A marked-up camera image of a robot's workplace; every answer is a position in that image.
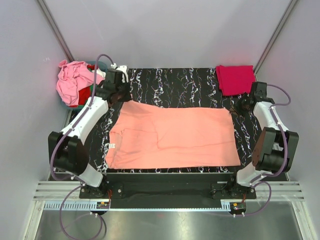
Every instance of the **peach cloth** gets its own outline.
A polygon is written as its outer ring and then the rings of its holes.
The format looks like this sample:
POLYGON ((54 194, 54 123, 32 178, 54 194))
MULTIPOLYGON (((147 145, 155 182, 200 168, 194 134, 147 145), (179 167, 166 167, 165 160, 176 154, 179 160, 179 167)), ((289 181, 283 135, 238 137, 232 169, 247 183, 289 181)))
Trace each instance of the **peach cloth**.
POLYGON ((111 169, 240 165, 225 108, 160 108, 135 101, 123 104, 105 160, 111 169))

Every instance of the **white wall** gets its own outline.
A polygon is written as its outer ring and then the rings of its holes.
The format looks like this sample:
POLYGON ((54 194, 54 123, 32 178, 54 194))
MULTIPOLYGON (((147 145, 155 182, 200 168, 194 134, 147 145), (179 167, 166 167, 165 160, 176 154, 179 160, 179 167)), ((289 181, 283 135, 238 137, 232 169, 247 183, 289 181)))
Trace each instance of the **white wall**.
POLYGON ((131 68, 255 65, 290 0, 46 0, 73 56, 131 68))
MULTIPOLYGON (((297 5, 283 32, 258 72, 262 82, 285 88, 291 105, 278 107, 281 120, 298 132, 299 143, 290 176, 300 181, 313 222, 320 237, 320 1, 297 5)), ((268 89, 275 101, 286 101, 279 91, 268 89)))
POLYGON ((2 1, 0 33, 0 235, 18 240, 66 117, 55 90, 65 56, 35 0, 2 1))

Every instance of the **pink cloth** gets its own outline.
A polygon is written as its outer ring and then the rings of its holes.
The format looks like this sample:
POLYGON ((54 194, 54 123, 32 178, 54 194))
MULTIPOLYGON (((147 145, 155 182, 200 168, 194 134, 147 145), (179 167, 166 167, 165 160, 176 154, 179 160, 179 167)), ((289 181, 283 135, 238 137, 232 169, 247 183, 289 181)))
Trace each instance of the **pink cloth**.
MULTIPOLYGON (((84 61, 67 63, 67 60, 61 61, 58 65, 61 71, 55 89, 67 106, 79 105, 79 91, 94 83, 94 73, 88 70, 87 65, 84 61)), ((96 84, 102 80, 104 78, 97 74, 96 84)))
POLYGON ((219 89, 224 96, 250 93, 251 85, 256 81, 254 66, 217 66, 219 89))
POLYGON ((159 108, 125 102, 110 131, 112 169, 238 166, 231 114, 225 108, 159 108))

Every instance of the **laundry basket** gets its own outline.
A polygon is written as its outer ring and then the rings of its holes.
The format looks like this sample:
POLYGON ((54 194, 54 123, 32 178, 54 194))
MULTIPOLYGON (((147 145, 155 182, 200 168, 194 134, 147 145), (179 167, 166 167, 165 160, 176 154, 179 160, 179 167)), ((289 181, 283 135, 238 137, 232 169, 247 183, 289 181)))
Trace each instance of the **laundry basket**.
MULTIPOLYGON (((96 64, 96 61, 86 61, 87 64, 90 64, 90 65, 95 65, 96 64)), ((102 62, 102 61, 99 61, 98 62, 98 68, 102 71, 102 72, 105 72, 107 73, 108 71, 108 67, 107 65, 102 62)), ((69 110, 74 110, 74 111, 81 111, 81 109, 84 108, 85 105, 79 105, 77 107, 70 107, 70 106, 67 106, 62 100, 61 100, 61 105, 66 108, 66 109, 69 109, 69 110)))

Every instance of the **gray floor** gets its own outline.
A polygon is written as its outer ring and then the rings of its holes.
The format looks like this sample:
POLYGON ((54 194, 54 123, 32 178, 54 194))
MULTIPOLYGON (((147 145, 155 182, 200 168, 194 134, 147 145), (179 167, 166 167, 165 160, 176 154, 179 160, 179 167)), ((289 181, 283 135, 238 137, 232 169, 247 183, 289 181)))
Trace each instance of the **gray floor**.
MULTIPOLYGON (((249 202, 248 212, 263 203, 249 202)), ((64 211, 66 226, 83 211, 64 211)), ((233 218, 224 212, 130 212, 110 211, 103 215, 108 230, 105 240, 302 240, 290 203, 271 202, 260 214, 233 218)), ((67 228, 78 239, 89 239, 100 221, 86 216, 67 228)), ((67 240, 60 230, 59 212, 44 211, 36 240, 67 240)))

